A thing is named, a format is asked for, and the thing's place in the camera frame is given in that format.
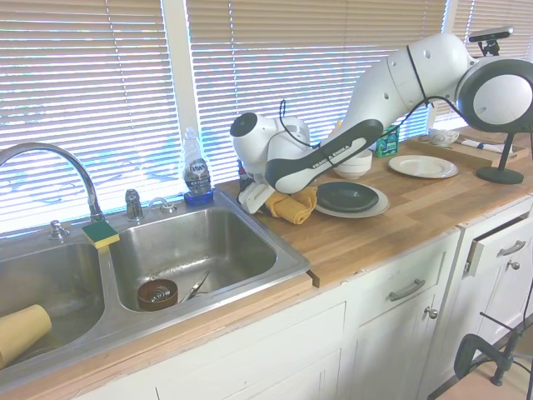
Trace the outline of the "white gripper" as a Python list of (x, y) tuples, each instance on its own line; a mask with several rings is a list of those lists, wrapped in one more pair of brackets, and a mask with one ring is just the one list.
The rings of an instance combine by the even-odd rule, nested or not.
[(247, 213), (256, 213), (274, 192), (268, 184), (253, 182), (238, 194), (237, 200)]

